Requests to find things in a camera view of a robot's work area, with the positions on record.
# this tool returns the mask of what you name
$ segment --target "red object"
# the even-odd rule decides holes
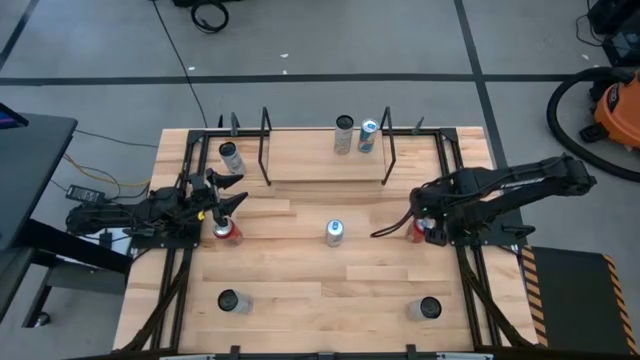
[[[407,228],[406,239],[416,244],[424,242],[424,228],[420,226],[419,220],[414,219],[411,222],[411,225]]]
[[[230,246],[240,245],[240,243],[242,243],[242,240],[244,240],[242,231],[240,231],[240,228],[233,221],[231,221],[231,219],[229,219],[229,226],[231,226],[231,231],[229,231],[228,234],[224,236],[216,235],[216,237],[218,239],[224,240],[224,242],[227,245],[230,245]]]

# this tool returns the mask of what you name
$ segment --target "vacuum hose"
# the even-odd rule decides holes
[[[553,92],[553,95],[551,95],[551,99],[549,99],[549,104],[547,105],[547,123],[549,124],[549,129],[551,130],[551,133],[556,138],[556,140],[558,140],[560,144],[562,144],[572,153],[576,154],[578,157],[582,158],[584,161],[613,176],[617,176],[619,178],[633,182],[640,182],[640,172],[632,171],[612,164],[609,161],[586,150],[577,142],[573,141],[573,139],[571,139],[569,135],[567,135],[567,133],[564,132],[564,130],[562,130],[562,128],[560,127],[557,116],[558,104],[560,103],[560,99],[562,99],[562,96],[564,96],[564,94],[578,82],[599,80],[626,82],[629,80],[629,76],[630,75],[628,73],[624,72],[621,69],[614,69],[610,67],[591,68],[573,75],[571,78],[565,80],[565,82],[560,84],[556,91]]]

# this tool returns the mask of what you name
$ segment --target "black panel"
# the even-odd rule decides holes
[[[629,354],[601,254],[534,247],[549,347]]]

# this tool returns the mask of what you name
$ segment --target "can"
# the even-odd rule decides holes
[[[225,244],[229,246],[238,246],[244,240],[242,231],[238,226],[229,218],[227,218],[227,225],[222,226],[214,222],[213,234],[220,240],[224,240]]]
[[[360,128],[360,140],[358,141],[358,150],[368,153],[373,150],[373,142],[376,140],[376,132],[378,131],[378,123],[373,119],[365,119]]]
[[[340,115],[336,119],[336,141],[333,151],[338,155],[348,154],[351,150],[351,138],[353,137],[353,118],[349,115]]]
[[[424,242],[424,232],[426,229],[433,229],[436,226],[436,221],[431,218],[414,219],[407,228],[407,235],[405,238],[412,243]]]
[[[331,220],[327,224],[326,243],[331,247],[336,247],[342,244],[344,236],[344,225],[340,220]]]
[[[440,305],[438,299],[427,296],[426,298],[407,304],[406,311],[409,320],[422,321],[437,319],[442,313],[442,305]]]
[[[222,157],[222,161],[227,165],[227,169],[229,169],[230,173],[234,175],[244,175],[246,169],[244,167],[244,162],[242,162],[242,158],[240,157],[240,153],[236,148],[236,144],[226,142],[220,145],[219,151],[220,157]]]
[[[249,295],[227,289],[218,296],[218,307],[226,312],[249,314],[253,310],[253,299]]]

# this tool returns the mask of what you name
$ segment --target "silver can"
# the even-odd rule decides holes
[[[226,142],[220,145],[219,151],[220,157],[222,157],[222,161],[227,165],[227,169],[229,169],[230,173],[234,175],[244,175],[246,169],[244,167],[244,162],[240,157],[240,153],[236,148],[236,144]]]
[[[218,296],[218,307],[222,311],[249,314],[253,310],[251,296],[227,289]]]
[[[407,317],[409,320],[422,321],[437,319],[442,313],[442,305],[438,299],[427,296],[407,304]]]
[[[331,220],[327,224],[326,243],[331,247],[336,247],[342,244],[344,237],[344,225],[340,220]]]
[[[351,150],[351,138],[353,137],[353,119],[349,115],[340,115],[336,119],[336,141],[333,151],[338,155],[348,154]]]
[[[358,150],[368,153],[373,150],[373,143],[376,140],[376,132],[378,131],[378,123],[373,119],[365,119],[360,128],[360,140],[358,141]]]

